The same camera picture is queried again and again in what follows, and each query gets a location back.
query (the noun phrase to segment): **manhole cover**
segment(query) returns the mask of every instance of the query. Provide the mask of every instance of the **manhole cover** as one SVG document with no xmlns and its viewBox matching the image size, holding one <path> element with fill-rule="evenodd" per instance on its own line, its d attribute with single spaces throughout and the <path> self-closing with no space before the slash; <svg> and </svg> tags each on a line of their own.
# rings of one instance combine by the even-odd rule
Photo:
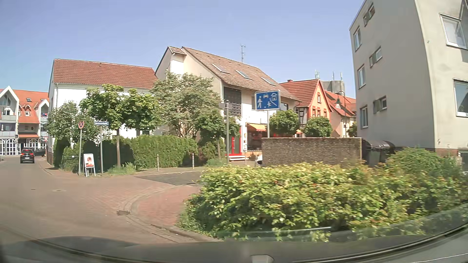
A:
<svg viewBox="0 0 468 263">
<path fill-rule="evenodd" d="M 130 211 L 125 211 L 125 210 L 118 210 L 117 211 L 118 216 L 126 216 L 126 215 L 129 215 L 129 214 L 130 214 Z"/>
</svg>

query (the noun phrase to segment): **asphalt patch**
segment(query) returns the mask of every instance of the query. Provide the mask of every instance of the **asphalt patch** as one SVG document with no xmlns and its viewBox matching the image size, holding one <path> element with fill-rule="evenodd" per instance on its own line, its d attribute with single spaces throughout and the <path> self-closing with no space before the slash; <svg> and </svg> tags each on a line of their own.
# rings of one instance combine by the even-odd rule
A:
<svg viewBox="0 0 468 263">
<path fill-rule="evenodd" d="M 200 171 L 193 171 L 159 175 L 141 175 L 136 177 L 161 183 L 169 183 L 172 185 L 196 185 L 197 180 L 200 179 L 200 176 Z"/>
</svg>

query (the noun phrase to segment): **waste container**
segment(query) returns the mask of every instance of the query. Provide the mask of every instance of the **waste container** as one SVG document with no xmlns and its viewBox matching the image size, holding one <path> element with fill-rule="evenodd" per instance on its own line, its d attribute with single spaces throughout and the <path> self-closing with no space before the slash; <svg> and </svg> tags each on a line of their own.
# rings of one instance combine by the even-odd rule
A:
<svg viewBox="0 0 468 263">
<path fill-rule="evenodd" d="M 362 158 L 370 167 L 385 162 L 393 153 L 395 153 L 395 145 L 389 141 L 362 140 Z"/>
</svg>

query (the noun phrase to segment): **black car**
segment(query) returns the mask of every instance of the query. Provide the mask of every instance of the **black car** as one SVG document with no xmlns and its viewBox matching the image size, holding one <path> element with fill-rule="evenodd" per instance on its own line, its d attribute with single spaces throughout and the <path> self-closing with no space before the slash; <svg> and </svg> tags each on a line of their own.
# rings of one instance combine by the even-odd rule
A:
<svg viewBox="0 0 468 263">
<path fill-rule="evenodd" d="M 25 161 L 30 161 L 34 163 L 34 152 L 31 149 L 23 149 L 20 155 L 20 163 L 24 163 Z"/>
</svg>

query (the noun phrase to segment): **hedge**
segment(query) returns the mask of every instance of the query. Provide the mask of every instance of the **hedge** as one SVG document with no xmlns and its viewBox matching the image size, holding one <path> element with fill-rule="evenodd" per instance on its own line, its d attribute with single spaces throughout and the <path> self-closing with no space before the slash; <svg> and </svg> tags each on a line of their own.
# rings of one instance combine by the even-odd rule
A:
<svg viewBox="0 0 468 263">
<path fill-rule="evenodd" d="M 446 218 L 427 216 L 467 203 L 466 179 L 454 160 L 422 149 L 398 152 L 377 168 L 214 168 L 202 175 L 201 192 L 186 202 L 180 225 L 219 238 L 272 231 L 281 239 L 278 233 L 315 227 L 348 232 L 314 232 L 308 241 L 434 234 Z M 449 217 L 468 222 L 467 211 Z"/>
</svg>

